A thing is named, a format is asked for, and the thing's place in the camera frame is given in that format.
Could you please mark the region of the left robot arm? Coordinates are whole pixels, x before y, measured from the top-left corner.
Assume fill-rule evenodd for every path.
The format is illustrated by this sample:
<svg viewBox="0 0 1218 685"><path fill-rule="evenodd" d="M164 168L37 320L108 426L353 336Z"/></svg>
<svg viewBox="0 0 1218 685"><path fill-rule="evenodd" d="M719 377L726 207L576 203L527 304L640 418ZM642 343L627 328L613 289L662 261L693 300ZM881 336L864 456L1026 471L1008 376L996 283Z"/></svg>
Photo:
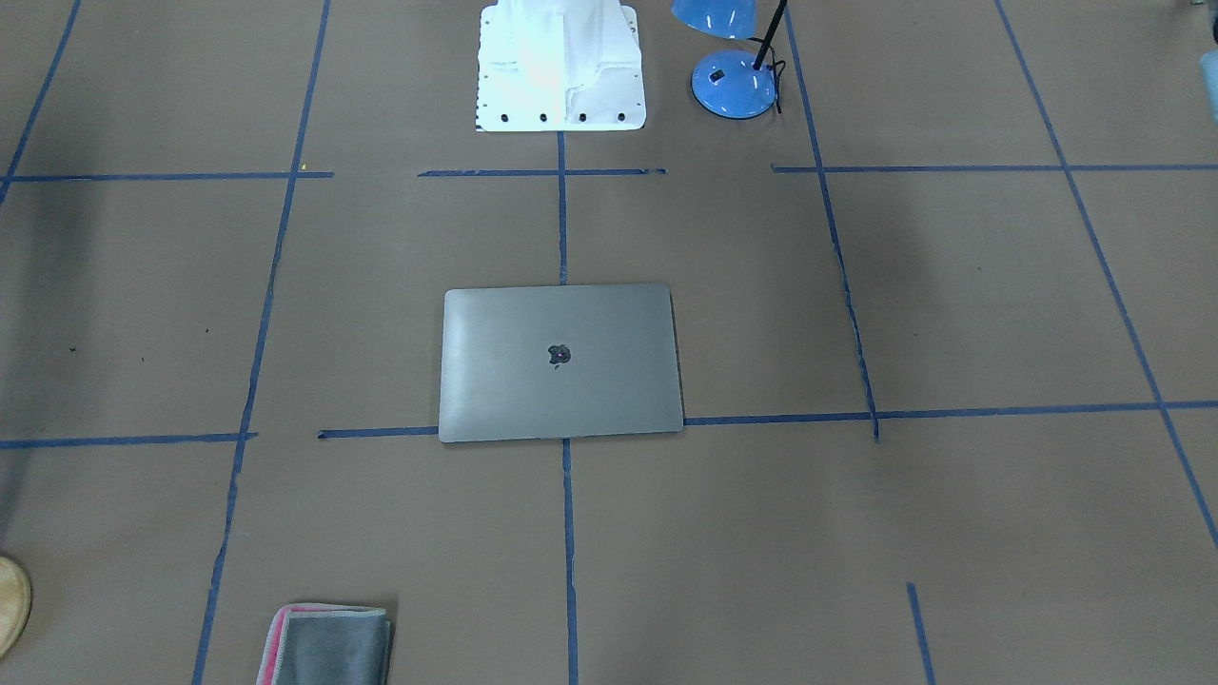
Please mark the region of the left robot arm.
<svg viewBox="0 0 1218 685"><path fill-rule="evenodd" d="M1218 119L1218 49L1209 50L1205 52L1199 60L1199 69L1202 77L1202 84L1205 84L1205 94L1207 99L1207 105L1209 107L1209 115L1214 121Z"/></svg>

